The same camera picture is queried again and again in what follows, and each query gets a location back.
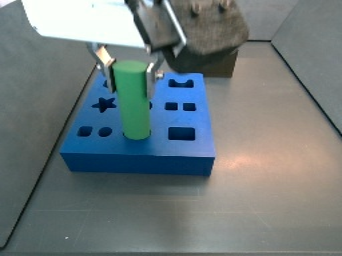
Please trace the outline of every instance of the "star-shaped hole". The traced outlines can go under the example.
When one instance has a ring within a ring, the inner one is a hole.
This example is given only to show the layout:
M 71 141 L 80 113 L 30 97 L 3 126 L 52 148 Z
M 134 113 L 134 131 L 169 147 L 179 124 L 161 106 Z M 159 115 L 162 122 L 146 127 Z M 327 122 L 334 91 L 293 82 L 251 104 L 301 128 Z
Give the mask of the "star-shaped hole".
M 94 104 L 92 107 L 98 108 L 100 113 L 103 113 L 108 108 L 116 108 L 114 100 L 114 98 L 110 98 L 108 100 L 106 100 L 104 98 L 99 98 L 99 103 Z

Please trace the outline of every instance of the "green cylinder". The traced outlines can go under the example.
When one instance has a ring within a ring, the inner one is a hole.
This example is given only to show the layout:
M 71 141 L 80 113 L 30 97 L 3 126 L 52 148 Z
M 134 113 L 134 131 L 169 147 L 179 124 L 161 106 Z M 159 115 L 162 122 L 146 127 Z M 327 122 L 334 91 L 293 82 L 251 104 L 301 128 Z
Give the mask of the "green cylinder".
M 150 100 L 147 98 L 146 69 L 139 61 L 119 61 L 112 66 L 120 106 L 123 133 L 128 139 L 150 136 Z

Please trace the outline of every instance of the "white panel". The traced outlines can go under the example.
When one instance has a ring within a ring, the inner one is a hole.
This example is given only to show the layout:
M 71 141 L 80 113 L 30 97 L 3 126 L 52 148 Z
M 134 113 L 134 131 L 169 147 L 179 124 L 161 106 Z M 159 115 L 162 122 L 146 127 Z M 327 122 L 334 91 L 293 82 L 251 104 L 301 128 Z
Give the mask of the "white panel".
M 23 0 L 40 35 L 144 47 L 123 0 Z
M 0 0 L 0 8 L 12 2 L 15 2 L 15 0 Z

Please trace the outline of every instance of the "blue shape sorter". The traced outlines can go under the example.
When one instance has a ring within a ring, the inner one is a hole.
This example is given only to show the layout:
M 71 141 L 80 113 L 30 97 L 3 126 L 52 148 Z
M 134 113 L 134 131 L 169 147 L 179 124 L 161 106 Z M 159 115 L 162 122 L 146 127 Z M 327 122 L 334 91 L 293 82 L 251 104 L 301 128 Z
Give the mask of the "blue shape sorter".
M 122 132 L 116 94 L 98 75 L 60 148 L 71 171 L 211 174 L 215 147 L 202 74 L 167 73 L 151 100 L 151 136 Z

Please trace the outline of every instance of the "square hole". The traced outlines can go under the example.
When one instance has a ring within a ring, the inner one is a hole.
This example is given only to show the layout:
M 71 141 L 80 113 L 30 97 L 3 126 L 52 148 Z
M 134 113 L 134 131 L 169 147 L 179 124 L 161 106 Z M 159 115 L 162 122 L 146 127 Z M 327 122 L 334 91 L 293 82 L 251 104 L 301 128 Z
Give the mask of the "square hole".
M 183 110 L 185 111 L 197 111 L 197 104 L 195 103 L 183 103 Z
M 82 126 L 78 131 L 79 137 L 88 137 L 91 136 L 92 127 L 91 126 Z
M 169 140 L 195 140 L 195 128 L 191 127 L 170 127 Z
M 178 110 L 178 103 L 177 102 L 167 102 L 166 103 L 166 110 Z

